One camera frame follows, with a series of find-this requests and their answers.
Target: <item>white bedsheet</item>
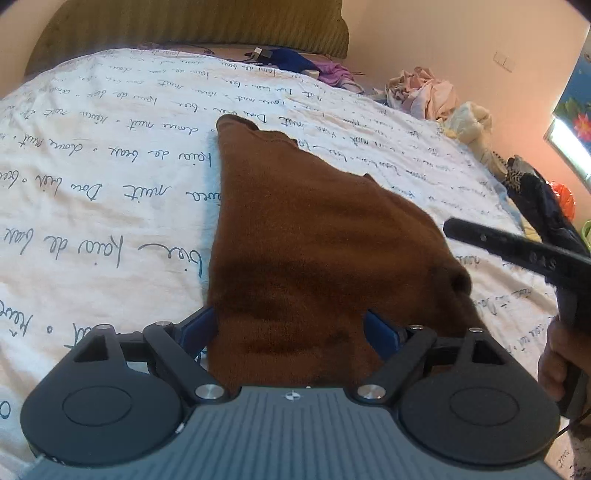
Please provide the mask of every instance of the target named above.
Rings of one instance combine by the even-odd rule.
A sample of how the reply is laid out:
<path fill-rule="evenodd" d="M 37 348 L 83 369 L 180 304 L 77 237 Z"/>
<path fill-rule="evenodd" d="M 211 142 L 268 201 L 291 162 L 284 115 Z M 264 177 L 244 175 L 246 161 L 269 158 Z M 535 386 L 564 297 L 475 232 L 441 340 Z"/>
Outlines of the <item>white bedsheet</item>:
<path fill-rule="evenodd" d="M 220 204 L 215 122 L 227 112 L 371 174 L 439 226 L 458 216 L 519 233 L 492 177 L 435 123 L 205 56 L 116 50 L 66 62 L 0 102 L 0 478 L 33 459 L 24 398 L 90 327 L 141 330 L 202 306 Z M 491 333 L 535 375 L 553 290 L 450 246 Z"/>

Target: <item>beige wall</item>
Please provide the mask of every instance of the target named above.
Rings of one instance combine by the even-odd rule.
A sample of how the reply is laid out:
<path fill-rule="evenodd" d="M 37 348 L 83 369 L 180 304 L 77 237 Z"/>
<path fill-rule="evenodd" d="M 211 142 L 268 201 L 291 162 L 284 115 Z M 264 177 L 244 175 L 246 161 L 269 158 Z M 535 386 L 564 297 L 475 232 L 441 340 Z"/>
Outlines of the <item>beige wall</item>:
<path fill-rule="evenodd" d="M 29 55 L 65 0 L 16 0 L 0 16 L 0 98 L 22 82 Z"/>
<path fill-rule="evenodd" d="M 589 29 L 566 0 L 343 0 L 352 70 L 379 86 L 421 65 L 451 80 L 462 101 L 493 113 L 493 146 L 519 154 L 577 200 L 576 223 L 591 219 L 591 194 L 543 140 Z M 493 62 L 499 50 L 513 73 Z"/>

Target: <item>black circular disc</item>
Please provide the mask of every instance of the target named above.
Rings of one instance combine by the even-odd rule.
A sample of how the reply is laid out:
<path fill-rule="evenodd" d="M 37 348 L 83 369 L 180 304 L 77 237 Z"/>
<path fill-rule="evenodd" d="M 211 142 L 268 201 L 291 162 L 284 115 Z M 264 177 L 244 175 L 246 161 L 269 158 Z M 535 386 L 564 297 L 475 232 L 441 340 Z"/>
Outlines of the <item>black circular disc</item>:
<path fill-rule="evenodd" d="M 163 380 L 129 368 L 79 364 L 44 379 L 23 404 L 33 451 L 69 465 L 114 465 L 163 445 L 181 422 L 178 395 Z"/>
<path fill-rule="evenodd" d="M 556 434 L 556 405 L 534 379 L 496 365 L 425 378 L 402 397 L 400 420 L 433 453 L 475 466 L 539 455 Z"/>

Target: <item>brown sweater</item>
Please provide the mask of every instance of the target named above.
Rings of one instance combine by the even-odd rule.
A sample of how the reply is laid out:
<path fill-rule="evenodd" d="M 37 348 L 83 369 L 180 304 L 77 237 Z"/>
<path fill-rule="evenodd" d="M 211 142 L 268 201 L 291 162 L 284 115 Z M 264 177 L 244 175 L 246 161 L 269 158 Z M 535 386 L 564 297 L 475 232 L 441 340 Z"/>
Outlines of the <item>brown sweater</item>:
<path fill-rule="evenodd" d="M 356 385 L 381 364 L 363 335 L 370 308 L 443 336 L 482 326 L 468 273 L 416 205 L 281 132 L 233 115 L 217 131 L 208 304 L 219 335 L 208 354 L 222 384 Z"/>

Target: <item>gray textured panel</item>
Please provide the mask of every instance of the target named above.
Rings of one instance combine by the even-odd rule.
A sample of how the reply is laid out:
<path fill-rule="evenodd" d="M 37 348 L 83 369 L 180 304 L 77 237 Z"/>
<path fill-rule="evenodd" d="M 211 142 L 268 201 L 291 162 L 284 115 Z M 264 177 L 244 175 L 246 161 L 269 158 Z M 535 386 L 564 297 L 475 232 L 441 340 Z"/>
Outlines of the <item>gray textured panel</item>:
<path fill-rule="evenodd" d="M 410 443 L 386 409 L 357 405 L 341 389 L 256 387 L 243 388 L 230 403 L 197 408 L 171 443 L 136 462 L 91 470 L 44 459 L 24 476 L 24 480 L 558 478 L 543 462 L 504 472 L 462 470 L 440 462 Z"/>

